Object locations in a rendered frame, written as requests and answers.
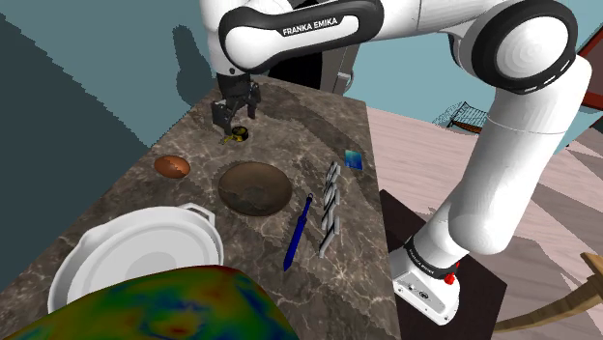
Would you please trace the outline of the small brown bowl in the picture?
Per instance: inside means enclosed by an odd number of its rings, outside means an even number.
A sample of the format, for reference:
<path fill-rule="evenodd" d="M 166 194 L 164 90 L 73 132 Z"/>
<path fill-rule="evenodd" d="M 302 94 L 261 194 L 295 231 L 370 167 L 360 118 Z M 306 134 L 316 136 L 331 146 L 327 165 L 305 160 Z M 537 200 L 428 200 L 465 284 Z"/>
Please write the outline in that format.
<path fill-rule="evenodd" d="M 165 178 L 181 179 L 190 172 L 189 163 L 180 156 L 160 156 L 154 162 L 156 171 Z"/>

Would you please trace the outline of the blue pen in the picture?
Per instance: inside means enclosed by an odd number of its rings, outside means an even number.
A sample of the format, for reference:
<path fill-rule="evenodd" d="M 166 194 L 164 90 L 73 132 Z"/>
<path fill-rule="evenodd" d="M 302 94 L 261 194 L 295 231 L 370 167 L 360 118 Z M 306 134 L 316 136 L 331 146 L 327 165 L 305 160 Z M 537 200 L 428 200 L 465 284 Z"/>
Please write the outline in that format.
<path fill-rule="evenodd" d="M 307 214 L 308 214 L 309 207 L 310 207 L 312 201 L 313 201 L 313 194 L 309 193 L 306 196 L 303 210 L 297 219 L 297 223 L 296 223 L 296 227 L 295 227 L 293 236 L 288 245 L 287 252 L 286 252 L 284 260 L 283 260 L 283 270 L 284 271 L 287 271 L 293 263 L 293 259 L 295 257 L 295 254 L 296 254 L 296 251 L 297 251 L 297 248 L 298 248 L 301 236 L 302 236 L 302 231 L 307 222 Z"/>

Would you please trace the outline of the red framed picture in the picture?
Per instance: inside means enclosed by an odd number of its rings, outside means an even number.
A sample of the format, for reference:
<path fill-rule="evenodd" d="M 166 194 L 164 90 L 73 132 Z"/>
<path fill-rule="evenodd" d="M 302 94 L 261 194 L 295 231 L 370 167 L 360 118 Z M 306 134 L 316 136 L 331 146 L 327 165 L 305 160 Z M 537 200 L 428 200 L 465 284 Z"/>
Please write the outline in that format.
<path fill-rule="evenodd" d="M 591 77 L 583 106 L 603 111 L 603 27 L 584 44 L 579 55 L 591 66 Z"/>

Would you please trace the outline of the curved wooden furniture piece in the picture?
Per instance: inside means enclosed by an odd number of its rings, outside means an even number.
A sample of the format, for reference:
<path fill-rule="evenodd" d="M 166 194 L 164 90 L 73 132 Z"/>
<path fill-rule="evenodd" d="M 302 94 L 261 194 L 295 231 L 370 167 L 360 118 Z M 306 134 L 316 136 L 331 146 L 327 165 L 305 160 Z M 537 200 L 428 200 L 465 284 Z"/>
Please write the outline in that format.
<path fill-rule="evenodd" d="M 496 322 L 493 332 L 502 333 L 545 326 L 585 311 L 603 303 L 603 257 L 583 252 L 581 258 L 592 270 L 587 282 L 567 296 L 551 302 L 530 313 Z"/>

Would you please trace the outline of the large dark brown bowl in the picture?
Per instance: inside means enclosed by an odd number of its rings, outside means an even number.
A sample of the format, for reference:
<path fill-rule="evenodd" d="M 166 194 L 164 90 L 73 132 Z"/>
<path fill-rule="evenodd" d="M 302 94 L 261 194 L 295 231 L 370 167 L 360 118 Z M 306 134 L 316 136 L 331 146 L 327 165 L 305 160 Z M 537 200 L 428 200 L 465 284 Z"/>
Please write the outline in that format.
<path fill-rule="evenodd" d="M 293 195 L 284 172 L 263 162 L 248 161 L 229 168 L 217 192 L 231 210 L 247 216 L 270 216 L 286 207 Z"/>

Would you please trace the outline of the dark robot stand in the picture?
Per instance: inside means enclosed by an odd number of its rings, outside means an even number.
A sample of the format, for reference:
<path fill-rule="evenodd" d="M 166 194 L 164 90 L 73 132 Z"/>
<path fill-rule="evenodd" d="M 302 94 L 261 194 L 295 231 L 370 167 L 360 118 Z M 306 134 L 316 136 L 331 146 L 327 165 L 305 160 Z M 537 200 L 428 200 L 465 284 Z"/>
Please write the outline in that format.
<path fill-rule="evenodd" d="M 386 190 L 380 191 L 388 250 L 401 247 L 425 220 Z M 438 326 L 407 301 L 397 297 L 401 340 L 491 340 L 506 284 L 493 272 L 467 255 L 456 273 L 460 304 L 454 318 Z"/>

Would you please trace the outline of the small black and yellow cup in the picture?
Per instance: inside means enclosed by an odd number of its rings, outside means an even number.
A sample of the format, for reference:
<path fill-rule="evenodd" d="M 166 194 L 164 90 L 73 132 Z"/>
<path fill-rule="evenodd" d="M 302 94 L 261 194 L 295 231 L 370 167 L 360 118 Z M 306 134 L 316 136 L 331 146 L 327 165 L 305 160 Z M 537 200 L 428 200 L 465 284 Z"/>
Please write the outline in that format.
<path fill-rule="evenodd" d="M 236 142 L 244 142 L 245 140 L 248 139 L 248 137 L 249 137 L 248 129 L 243 126 L 237 126 L 237 127 L 233 127 L 231 129 L 231 133 L 229 135 L 226 135 L 222 139 L 222 143 L 225 144 L 231 140 L 234 140 Z"/>

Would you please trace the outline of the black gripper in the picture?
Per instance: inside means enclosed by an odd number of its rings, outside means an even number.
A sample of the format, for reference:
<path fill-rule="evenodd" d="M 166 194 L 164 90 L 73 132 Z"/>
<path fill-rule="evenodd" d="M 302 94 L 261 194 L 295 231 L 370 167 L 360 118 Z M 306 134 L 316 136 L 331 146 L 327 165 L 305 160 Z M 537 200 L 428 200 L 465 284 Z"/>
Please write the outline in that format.
<path fill-rule="evenodd" d="M 248 73 L 240 75 L 217 75 L 217 83 L 222 100 L 211 103 L 213 124 L 221 128 L 225 136 L 232 134 L 231 123 L 237 112 L 234 107 L 239 99 L 244 99 L 247 116 L 254 120 L 257 105 L 261 102 L 259 85 L 252 81 Z"/>

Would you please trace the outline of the grey door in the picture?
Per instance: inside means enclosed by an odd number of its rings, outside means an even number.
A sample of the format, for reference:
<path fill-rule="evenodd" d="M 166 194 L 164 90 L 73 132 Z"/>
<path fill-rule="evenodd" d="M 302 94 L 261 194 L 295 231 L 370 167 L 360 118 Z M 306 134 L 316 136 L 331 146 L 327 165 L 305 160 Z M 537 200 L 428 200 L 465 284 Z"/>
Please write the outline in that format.
<path fill-rule="evenodd" d="M 338 95 L 353 84 L 353 66 L 359 45 L 287 59 L 272 67 L 267 76 Z"/>

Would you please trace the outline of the multicoloured rounded object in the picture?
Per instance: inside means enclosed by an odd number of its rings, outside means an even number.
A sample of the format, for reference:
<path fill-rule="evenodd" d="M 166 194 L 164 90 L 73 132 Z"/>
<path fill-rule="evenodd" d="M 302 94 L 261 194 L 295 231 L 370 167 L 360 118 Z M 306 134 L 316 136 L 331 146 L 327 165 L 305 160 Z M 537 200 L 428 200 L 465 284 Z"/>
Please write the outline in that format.
<path fill-rule="evenodd" d="M 254 280 L 199 266 L 131 279 L 46 315 L 3 340 L 300 340 Z"/>

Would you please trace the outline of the grey zigzag metal tool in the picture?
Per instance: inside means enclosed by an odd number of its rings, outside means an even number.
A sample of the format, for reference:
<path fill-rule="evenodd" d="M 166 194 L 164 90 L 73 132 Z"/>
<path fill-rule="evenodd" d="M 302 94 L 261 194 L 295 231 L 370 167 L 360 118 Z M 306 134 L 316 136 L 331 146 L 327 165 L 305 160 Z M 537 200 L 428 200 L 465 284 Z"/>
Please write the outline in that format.
<path fill-rule="evenodd" d="M 340 190 L 336 183 L 340 170 L 340 165 L 336 161 L 333 161 L 326 175 L 323 190 L 324 213 L 321 219 L 321 229 L 326 232 L 326 235 L 319 247 L 320 258 L 325 257 L 331 241 L 340 231 L 340 218 L 335 214 L 335 209 L 340 203 Z"/>

